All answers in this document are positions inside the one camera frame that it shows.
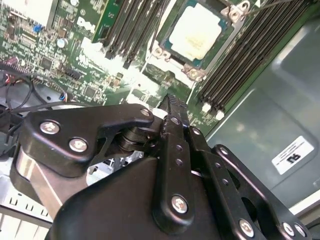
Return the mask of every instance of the white sticker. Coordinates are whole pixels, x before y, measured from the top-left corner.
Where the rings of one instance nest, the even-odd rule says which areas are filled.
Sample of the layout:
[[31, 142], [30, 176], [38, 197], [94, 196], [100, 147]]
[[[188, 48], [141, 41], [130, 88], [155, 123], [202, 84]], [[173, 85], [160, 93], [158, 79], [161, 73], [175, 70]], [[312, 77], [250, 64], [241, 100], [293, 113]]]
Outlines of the white sticker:
[[299, 136], [272, 160], [272, 164], [282, 175], [314, 149], [303, 136]]

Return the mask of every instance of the integrated circuit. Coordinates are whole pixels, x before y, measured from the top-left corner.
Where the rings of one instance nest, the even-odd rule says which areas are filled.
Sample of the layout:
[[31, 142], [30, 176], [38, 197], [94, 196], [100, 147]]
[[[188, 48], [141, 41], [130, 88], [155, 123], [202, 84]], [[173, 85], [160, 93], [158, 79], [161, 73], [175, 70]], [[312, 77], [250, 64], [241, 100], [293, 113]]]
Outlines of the integrated circuit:
[[64, 74], [73, 78], [74, 80], [79, 80], [81, 78], [81, 74], [78, 71], [73, 70], [70, 67], [66, 67], [64, 69]]
[[52, 61], [46, 57], [43, 57], [41, 60], [41, 67], [43, 67], [46, 70], [50, 70], [52, 66]]
[[159, 40], [162, 49], [195, 69], [205, 69], [215, 56], [215, 43], [232, 33], [229, 30], [225, 34], [232, 26], [220, 13], [221, 9], [213, 8], [212, 1], [210, 3], [183, 0], [174, 21]]

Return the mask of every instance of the green circuit board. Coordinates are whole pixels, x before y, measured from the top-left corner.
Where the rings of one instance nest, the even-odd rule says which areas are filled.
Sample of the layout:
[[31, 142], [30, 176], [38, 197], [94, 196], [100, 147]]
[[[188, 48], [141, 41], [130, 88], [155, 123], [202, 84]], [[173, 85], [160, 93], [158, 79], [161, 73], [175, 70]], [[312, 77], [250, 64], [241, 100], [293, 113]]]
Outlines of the green circuit board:
[[[165, 35], [170, 28], [173, 20], [170, 18], [179, 11], [179, 5], [185, 0], [172, 1], [173, 8], [158, 38]], [[79, 0], [74, 6], [69, 0], [60, 0], [51, 28], [34, 32], [34, 22], [16, 17], [13, 35], [8, 34], [8, 25], [11, 24], [8, 16], [12, 9], [3, 4], [0, 9], [0, 59], [4, 61], [17, 57], [19, 68], [52, 78], [71, 93], [75, 101], [93, 106], [116, 105], [127, 100], [156, 107], [167, 93], [186, 101], [194, 85], [181, 82], [170, 71], [146, 64], [147, 44], [141, 45], [129, 69], [123, 68], [120, 59], [105, 58], [99, 35], [103, 27], [111, 27], [115, 23], [120, 10], [118, 2]], [[229, 2], [236, 5], [242, 1]], [[249, 2], [253, 9], [257, 8], [256, 0]], [[243, 29], [250, 24], [251, 19], [245, 19]], [[64, 39], [63, 48], [57, 45], [59, 39]], [[66, 76], [62, 71], [66, 68], [77, 71], [81, 77], [74, 79]], [[41, 83], [55, 87], [46, 81]], [[201, 111], [196, 97], [192, 97], [188, 105], [190, 123], [206, 135], [218, 121], [212, 115]]]

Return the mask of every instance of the metal bracket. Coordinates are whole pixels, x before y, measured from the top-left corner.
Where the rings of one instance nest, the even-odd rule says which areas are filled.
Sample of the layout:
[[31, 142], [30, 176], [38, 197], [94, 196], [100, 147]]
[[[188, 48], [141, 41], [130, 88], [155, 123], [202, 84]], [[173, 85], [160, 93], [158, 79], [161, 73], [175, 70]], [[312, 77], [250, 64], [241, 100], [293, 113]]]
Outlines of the metal bracket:
[[32, 112], [24, 120], [19, 144], [30, 158], [76, 178], [97, 154], [98, 139], [106, 138], [108, 149], [120, 130], [148, 127], [153, 121], [153, 114], [139, 104]]
[[85, 189], [86, 174], [68, 178], [60, 176], [48, 167], [30, 158], [22, 148], [16, 161], [18, 172], [28, 179], [52, 219], [72, 195]]
[[152, 215], [167, 234], [181, 234], [195, 218], [194, 196], [191, 188], [191, 161], [189, 145], [184, 140], [184, 105], [167, 95], [160, 104], [168, 112], [163, 121], [161, 147], [154, 154], [159, 157], [154, 185]]

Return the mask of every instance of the capacitor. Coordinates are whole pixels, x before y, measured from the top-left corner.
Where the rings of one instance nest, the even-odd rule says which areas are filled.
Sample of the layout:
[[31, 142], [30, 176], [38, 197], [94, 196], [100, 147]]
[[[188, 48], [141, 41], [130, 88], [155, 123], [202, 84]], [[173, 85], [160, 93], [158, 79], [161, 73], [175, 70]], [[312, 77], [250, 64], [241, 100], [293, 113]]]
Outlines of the capacitor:
[[56, 45], [63, 49], [65, 48], [67, 45], [68, 45], [68, 40], [66, 38], [59, 38], [57, 41], [56, 41]]
[[9, 58], [7, 61], [5, 61], [7, 65], [9, 66], [14, 66], [19, 62], [19, 58], [17, 58], [16, 56], [13, 56], [11, 58]]

